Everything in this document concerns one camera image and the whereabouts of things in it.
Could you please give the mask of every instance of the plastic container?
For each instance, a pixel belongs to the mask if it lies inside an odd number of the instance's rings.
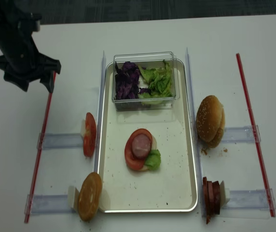
[[[117,63],[118,68],[121,69],[123,64],[127,61],[133,62],[146,69],[164,68],[164,63],[167,62],[171,69],[171,92],[172,97],[164,98],[150,98],[150,99],[116,99],[116,83],[115,76],[117,74],[115,65],[113,66],[113,91],[112,101],[115,104],[117,111],[127,110],[148,110],[148,109],[165,109],[171,108],[175,99],[179,98],[179,85],[178,85],[178,71],[176,64],[176,57],[172,52],[160,53],[145,53],[133,55],[117,55],[114,57],[114,64]],[[147,88],[148,84],[144,82],[142,76],[139,77],[139,88]]]

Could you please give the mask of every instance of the red stick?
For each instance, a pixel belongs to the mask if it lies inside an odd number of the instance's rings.
[[[245,74],[244,74],[243,65],[241,63],[241,58],[240,58],[239,53],[236,54],[236,58],[237,58],[239,72],[240,72],[241,82],[243,83],[243,88],[244,88],[244,92],[245,92],[245,100],[246,100],[246,104],[248,106],[250,121],[251,121],[251,125],[253,127],[253,135],[254,135],[254,138],[256,138],[257,137],[257,131],[256,131],[256,127],[255,127],[256,124],[255,124],[255,121],[254,121],[254,116],[253,116],[253,112],[252,112],[252,108],[251,108],[248,88],[247,88],[246,82],[245,82]],[[264,186],[265,186],[265,190],[266,190],[266,194],[267,194],[269,207],[271,208],[270,209],[270,216],[275,217],[276,216],[276,211],[275,211],[274,203],[271,199],[271,193],[270,193],[270,188],[269,188],[268,179],[267,179],[267,173],[266,173],[266,169],[265,169],[265,165],[264,165],[261,145],[260,145],[259,141],[256,141],[255,145],[256,145],[256,150],[258,152],[258,156],[259,156],[259,161],[260,161],[260,166],[261,166],[261,171],[262,171],[262,176],[263,176],[263,181],[264,181]]]
[[[55,78],[56,78],[56,72],[54,72],[54,76],[53,76],[53,81],[54,82],[55,82]],[[44,136],[45,136],[47,118],[49,116],[51,100],[52,100],[52,93],[49,93],[49,96],[47,98],[47,103],[46,103],[45,118],[44,118],[44,121],[43,121],[39,141],[42,141]],[[35,163],[35,167],[34,167],[34,170],[33,170],[32,181],[31,181],[31,189],[30,189],[30,198],[29,198],[29,202],[28,202],[29,203],[29,208],[28,208],[29,214],[25,215],[24,223],[28,223],[28,221],[30,219],[31,204],[32,204],[33,194],[34,194],[34,191],[35,191],[35,185],[36,185],[36,179],[37,179],[37,173],[38,173],[38,168],[39,168],[40,157],[41,157],[41,147],[39,147],[38,150],[37,150],[37,158],[36,158],[36,163]]]

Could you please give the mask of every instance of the red tomato slice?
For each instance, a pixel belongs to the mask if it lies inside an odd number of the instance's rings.
[[[133,170],[140,170],[141,168],[143,168],[144,159],[136,159],[132,153],[132,142],[133,139],[139,135],[139,134],[145,134],[151,141],[152,144],[152,135],[151,133],[146,130],[146,129],[138,129],[136,131],[134,131],[131,136],[129,137],[129,139],[127,140],[127,143],[125,145],[125,150],[124,150],[124,154],[125,154],[125,162],[127,164],[128,167],[130,167]]]
[[[96,123],[91,113],[86,114],[85,134],[83,138],[83,153],[86,157],[92,157],[96,142]]]

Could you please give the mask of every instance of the white table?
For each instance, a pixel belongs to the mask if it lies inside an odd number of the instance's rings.
[[[193,76],[201,70],[213,75],[209,70],[219,70],[220,63],[229,62],[239,52],[276,200],[276,15],[51,25],[42,26],[33,37],[41,53],[61,61],[55,98],[61,91],[75,91],[73,86],[83,78],[87,78],[87,87],[97,87],[103,50],[108,64],[115,54],[151,51],[172,51],[184,59],[188,47]],[[67,88],[58,89],[57,82]],[[29,224],[24,224],[47,95],[38,81],[24,93],[4,82],[0,71],[0,231],[276,230],[276,218],[213,218],[206,226],[199,206],[190,214],[99,213],[91,223],[80,222],[73,214],[48,215],[31,217]]]

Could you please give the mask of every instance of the metal tray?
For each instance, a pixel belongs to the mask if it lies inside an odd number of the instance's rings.
[[[177,60],[180,98],[170,109],[118,112],[112,102],[113,63],[106,68],[98,162],[105,213],[189,212],[198,191],[189,125],[184,65]],[[135,172],[126,166],[124,147],[138,128],[157,140],[162,163],[157,171]]]

